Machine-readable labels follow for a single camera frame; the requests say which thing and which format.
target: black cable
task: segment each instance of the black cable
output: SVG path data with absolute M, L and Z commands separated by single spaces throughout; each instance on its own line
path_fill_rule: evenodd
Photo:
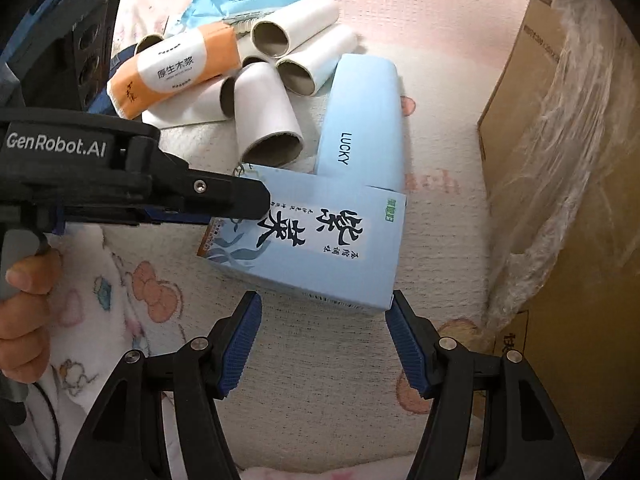
M 33 383 L 33 386 L 36 387 L 36 390 L 39 391 L 40 395 L 47 403 L 47 408 L 49 409 L 49 413 L 51 415 L 51 420 L 53 421 L 53 429 L 55 432 L 55 451 L 53 456 L 53 464 L 51 465 L 51 480 L 56 480 L 56 476 L 58 476 L 58 463 L 60 462 L 60 425 L 58 423 L 58 418 L 56 417 L 56 412 L 53 409 L 53 404 L 49 399 L 49 396 L 45 393 L 42 386 L 38 383 Z

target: screw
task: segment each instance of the screw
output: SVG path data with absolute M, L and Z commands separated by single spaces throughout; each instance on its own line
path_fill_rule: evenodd
M 507 352 L 507 359 L 512 363 L 519 363 L 522 361 L 522 354 L 517 350 L 509 350 Z
M 441 348 L 444 348 L 445 350 L 453 350 L 456 346 L 458 346 L 458 343 L 456 343 L 455 339 L 452 339 L 450 337 L 443 337 L 440 340 L 439 345 Z
M 140 361 L 140 352 L 137 350 L 131 350 L 124 354 L 124 361 L 132 365 L 133 363 L 137 363 Z
M 207 346 L 209 346 L 209 341 L 206 337 L 197 337 L 191 341 L 191 349 L 193 350 L 204 350 Z
M 196 180 L 193 183 L 193 189 L 196 193 L 204 193 L 207 190 L 207 183 L 204 180 Z

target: plastic wrap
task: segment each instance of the plastic wrap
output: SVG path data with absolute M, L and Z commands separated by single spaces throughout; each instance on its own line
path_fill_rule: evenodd
M 509 154 L 506 163 L 519 169 L 507 172 L 488 197 L 493 330 L 545 284 L 582 206 L 589 217 L 582 213 L 577 222 L 581 236 L 598 254 L 586 276 L 580 269 L 580 279 L 596 283 L 620 272 L 640 242 L 631 215 L 638 193 L 632 200 L 626 192 L 638 183 L 620 179 L 622 164 L 638 164 L 640 126 L 632 125 L 640 124 L 640 48 L 609 0 L 554 0 L 553 6 L 566 32 L 553 83 Z

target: light blue tissue box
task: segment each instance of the light blue tissue box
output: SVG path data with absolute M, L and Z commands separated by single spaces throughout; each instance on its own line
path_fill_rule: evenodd
M 401 192 L 400 81 L 383 57 L 344 54 L 326 106 L 315 173 Z
M 389 309 L 403 194 L 265 166 L 244 170 L 269 189 L 270 212 L 260 221 L 212 220 L 199 256 L 277 291 L 368 312 Z

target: orange tissue pack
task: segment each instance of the orange tissue pack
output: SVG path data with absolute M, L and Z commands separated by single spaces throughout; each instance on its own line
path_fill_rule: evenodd
M 151 105 L 240 65 L 233 27 L 209 23 L 126 60 L 107 83 L 107 94 L 120 117 L 133 119 Z

